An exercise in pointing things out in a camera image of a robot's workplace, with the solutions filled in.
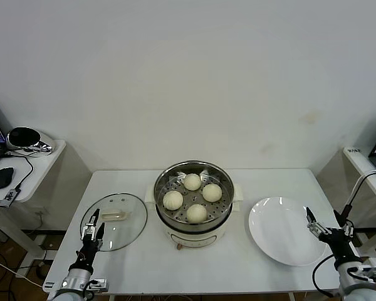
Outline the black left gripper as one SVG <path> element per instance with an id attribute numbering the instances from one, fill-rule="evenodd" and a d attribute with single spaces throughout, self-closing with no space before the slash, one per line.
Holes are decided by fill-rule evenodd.
<path id="1" fill-rule="evenodd" d="M 80 255 L 81 263 L 84 267 L 92 266 L 96 253 L 100 250 L 103 244 L 105 223 L 103 222 L 97 229 L 99 212 L 100 210 L 96 209 L 88 222 L 82 227 L 81 239 L 83 240 L 83 247 L 80 250 Z"/>

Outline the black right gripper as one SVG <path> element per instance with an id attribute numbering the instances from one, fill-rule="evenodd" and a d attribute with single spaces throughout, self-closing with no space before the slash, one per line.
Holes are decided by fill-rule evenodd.
<path id="1" fill-rule="evenodd" d="M 339 213 L 334 209 L 333 214 L 341 229 L 324 227 L 317 222 L 311 209 L 306 207 L 307 228 L 313 235 L 319 235 L 318 239 L 330 247 L 336 260 L 355 260 L 356 256 L 350 246 L 350 237 L 353 237 L 354 227 L 348 219 L 348 211 L 343 210 Z"/>

